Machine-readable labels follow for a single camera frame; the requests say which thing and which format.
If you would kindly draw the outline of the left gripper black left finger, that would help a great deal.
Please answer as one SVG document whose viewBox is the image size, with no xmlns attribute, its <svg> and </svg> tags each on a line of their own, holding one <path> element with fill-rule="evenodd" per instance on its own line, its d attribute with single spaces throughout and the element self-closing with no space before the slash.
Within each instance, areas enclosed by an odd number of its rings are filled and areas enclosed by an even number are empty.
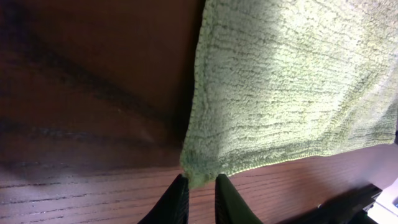
<svg viewBox="0 0 398 224">
<path fill-rule="evenodd" d="M 138 224 L 187 224 L 188 216 L 188 179 L 179 174 Z"/>
</svg>

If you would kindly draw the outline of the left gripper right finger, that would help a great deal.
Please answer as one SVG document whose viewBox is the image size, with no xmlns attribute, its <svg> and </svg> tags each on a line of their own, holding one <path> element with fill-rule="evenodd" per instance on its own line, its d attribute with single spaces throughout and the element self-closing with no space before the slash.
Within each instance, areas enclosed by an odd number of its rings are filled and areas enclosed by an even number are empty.
<svg viewBox="0 0 398 224">
<path fill-rule="evenodd" d="M 225 174 L 216 178 L 216 224 L 262 224 Z"/>
</svg>

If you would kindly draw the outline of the light green microfiber cloth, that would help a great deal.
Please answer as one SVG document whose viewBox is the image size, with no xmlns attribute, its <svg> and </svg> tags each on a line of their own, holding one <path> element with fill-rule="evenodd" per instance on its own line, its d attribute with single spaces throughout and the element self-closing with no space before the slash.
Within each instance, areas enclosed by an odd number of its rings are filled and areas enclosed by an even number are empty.
<svg viewBox="0 0 398 224">
<path fill-rule="evenodd" d="M 219 174 L 392 144 L 397 1 L 212 0 L 180 165 Z"/>
</svg>

